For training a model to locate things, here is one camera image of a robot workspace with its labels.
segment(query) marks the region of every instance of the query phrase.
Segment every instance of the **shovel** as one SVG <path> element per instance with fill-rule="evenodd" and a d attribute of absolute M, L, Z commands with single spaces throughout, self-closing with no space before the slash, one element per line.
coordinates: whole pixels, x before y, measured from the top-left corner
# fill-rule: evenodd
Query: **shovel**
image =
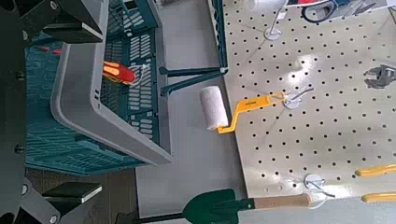
<path fill-rule="evenodd" d="M 183 217 L 192 224 L 237 224 L 239 211 L 309 204 L 307 194 L 236 200 L 233 189 L 221 189 L 193 198 L 184 208 Z"/>

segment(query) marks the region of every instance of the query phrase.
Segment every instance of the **green shovel blade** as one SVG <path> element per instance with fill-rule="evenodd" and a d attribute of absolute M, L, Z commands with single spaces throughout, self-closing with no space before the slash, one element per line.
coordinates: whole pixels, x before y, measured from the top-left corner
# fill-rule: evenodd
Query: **green shovel blade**
<path fill-rule="evenodd" d="M 239 204 L 232 189 L 215 190 L 193 198 L 183 217 L 192 224 L 237 224 Z"/>

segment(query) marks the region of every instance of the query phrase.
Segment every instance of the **white paint roller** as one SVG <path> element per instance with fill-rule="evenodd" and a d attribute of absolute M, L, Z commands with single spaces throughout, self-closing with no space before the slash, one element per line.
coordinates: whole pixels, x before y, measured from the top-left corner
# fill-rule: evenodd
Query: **white paint roller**
<path fill-rule="evenodd" d="M 227 113 L 221 97 L 221 91 L 217 86 L 201 89 L 201 105 L 206 119 L 206 128 L 216 130 L 218 127 L 228 126 Z"/>

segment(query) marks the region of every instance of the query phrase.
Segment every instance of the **paint roller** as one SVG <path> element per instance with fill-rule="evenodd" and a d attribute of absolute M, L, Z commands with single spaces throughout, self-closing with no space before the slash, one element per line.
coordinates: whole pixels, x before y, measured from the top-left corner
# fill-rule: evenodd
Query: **paint roller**
<path fill-rule="evenodd" d="M 253 97 L 239 101 L 236 105 L 235 111 L 233 112 L 231 126 L 228 126 L 228 117 L 219 87 L 210 86 L 201 89 L 200 99 L 206 119 L 206 128 L 208 130 L 217 129 L 218 133 L 230 133 L 235 130 L 236 122 L 238 121 L 240 113 L 281 103 L 287 99 L 287 95 L 281 91 L 271 95 Z"/>

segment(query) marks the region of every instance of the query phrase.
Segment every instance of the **wooden shovel handle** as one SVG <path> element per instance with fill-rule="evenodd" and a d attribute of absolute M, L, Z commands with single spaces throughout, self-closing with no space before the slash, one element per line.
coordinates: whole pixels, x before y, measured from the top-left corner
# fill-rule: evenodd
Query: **wooden shovel handle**
<path fill-rule="evenodd" d="M 307 194 L 254 199 L 254 205 L 256 209 L 278 207 L 308 207 L 310 202 L 311 199 Z"/>

